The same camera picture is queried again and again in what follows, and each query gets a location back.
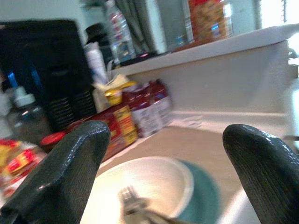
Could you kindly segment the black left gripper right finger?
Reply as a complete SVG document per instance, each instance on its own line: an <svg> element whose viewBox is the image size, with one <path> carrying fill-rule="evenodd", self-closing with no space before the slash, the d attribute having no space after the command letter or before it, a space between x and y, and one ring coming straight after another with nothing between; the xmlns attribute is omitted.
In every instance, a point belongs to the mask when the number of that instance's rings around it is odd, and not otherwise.
<svg viewBox="0 0 299 224"><path fill-rule="evenodd" d="M299 222L299 156L280 138L231 124L222 142L242 187L263 224Z"/></svg>

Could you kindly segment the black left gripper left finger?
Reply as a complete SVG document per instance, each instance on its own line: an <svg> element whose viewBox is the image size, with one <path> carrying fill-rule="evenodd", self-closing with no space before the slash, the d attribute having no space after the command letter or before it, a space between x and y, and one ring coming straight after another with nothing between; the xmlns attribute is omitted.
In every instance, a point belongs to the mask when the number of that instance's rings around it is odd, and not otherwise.
<svg viewBox="0 0 299 224"><path fill-rule="evenodd" d="M0 209L2 224L78 224L110 141L91 120L68 133Z"/></svg>

